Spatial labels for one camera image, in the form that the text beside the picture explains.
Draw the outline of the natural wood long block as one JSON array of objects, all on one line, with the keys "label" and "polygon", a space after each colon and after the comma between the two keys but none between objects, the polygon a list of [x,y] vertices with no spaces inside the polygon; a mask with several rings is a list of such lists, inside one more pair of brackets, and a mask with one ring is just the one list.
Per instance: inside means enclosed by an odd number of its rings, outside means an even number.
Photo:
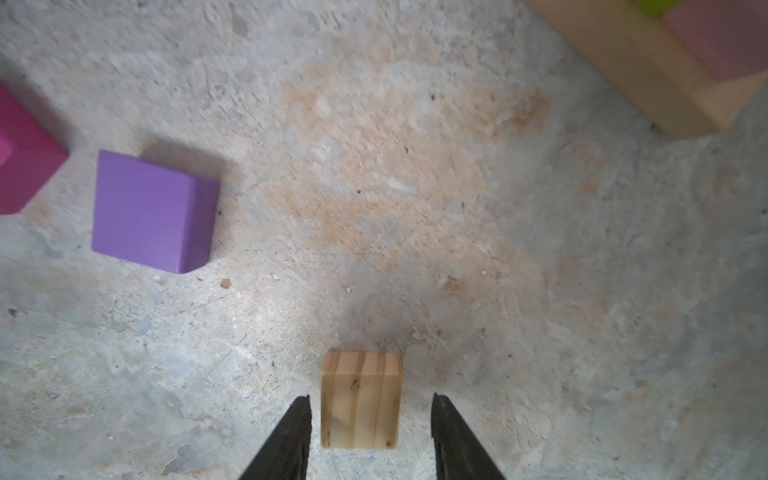
[{"label": "natural wood long block", "polygon": [[662,21],[628,1],[527,3],[604,77],[674,139],[726,130],[767,81],[721,81]]}]

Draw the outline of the small natural wood cube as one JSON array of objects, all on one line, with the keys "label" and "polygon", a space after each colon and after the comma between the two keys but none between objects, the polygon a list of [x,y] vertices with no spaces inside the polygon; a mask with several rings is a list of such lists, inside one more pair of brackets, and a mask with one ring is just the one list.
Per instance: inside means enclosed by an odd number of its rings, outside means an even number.
[{"label": "small natural wood cube", "polygon": [[321,446],[395,449],[403,383],[404,366],[397,353],[328,352],[321,381]]}]

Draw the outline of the lime green block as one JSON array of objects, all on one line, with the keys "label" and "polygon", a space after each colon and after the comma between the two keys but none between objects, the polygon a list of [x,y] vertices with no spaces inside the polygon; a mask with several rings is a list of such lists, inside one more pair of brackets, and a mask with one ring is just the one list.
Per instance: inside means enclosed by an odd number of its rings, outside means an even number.
[{"label": "lime green block", "polygon": [[681,0],[631,0],[631,3],[645,15],[658,18],[679,4]]}]

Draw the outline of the pink block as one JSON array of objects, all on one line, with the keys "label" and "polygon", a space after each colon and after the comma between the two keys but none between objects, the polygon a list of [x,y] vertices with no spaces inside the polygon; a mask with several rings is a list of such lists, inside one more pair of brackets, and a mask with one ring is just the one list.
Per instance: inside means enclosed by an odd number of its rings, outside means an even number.
[{"label": "pink block", "polygon": [[767,70],[767,0],[683,1],[662,19],[721,81]]}]

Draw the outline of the purple cube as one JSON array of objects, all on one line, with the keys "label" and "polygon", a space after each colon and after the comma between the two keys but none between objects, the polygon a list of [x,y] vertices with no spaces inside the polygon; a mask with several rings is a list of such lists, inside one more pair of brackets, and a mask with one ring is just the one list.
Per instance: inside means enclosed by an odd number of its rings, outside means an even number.
[{"label": "purple cube", "polygon": [[184,274],[211,256],[220,181],[101,150],[92,250]]}]

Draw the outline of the magenta cube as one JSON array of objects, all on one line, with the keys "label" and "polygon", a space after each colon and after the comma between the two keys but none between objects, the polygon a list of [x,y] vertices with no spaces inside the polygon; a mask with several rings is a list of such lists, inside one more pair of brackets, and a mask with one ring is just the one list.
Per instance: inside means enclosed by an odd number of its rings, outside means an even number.
[{"label": "magenta cube", "polygon": [[19,213],[69,153],[1,86],[1,214]]}]

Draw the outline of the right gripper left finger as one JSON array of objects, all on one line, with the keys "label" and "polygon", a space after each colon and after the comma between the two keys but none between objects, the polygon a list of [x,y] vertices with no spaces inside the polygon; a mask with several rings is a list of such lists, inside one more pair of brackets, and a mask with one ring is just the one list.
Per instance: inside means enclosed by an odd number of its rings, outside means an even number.
[{"label": "right gripper left finger", "polygon": [[309,396],[290,405],[240,480],[305,480],[308,469],[312,413]]}]

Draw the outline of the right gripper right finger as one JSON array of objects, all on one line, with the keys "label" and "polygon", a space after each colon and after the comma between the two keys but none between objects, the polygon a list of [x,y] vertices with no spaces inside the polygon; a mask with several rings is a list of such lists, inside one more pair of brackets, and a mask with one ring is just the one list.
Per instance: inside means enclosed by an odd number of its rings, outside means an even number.
[{"label": "right gripper right finger", "polygon": [[505,479],[446,395],[433,395],[430,428],[438,480]]}]

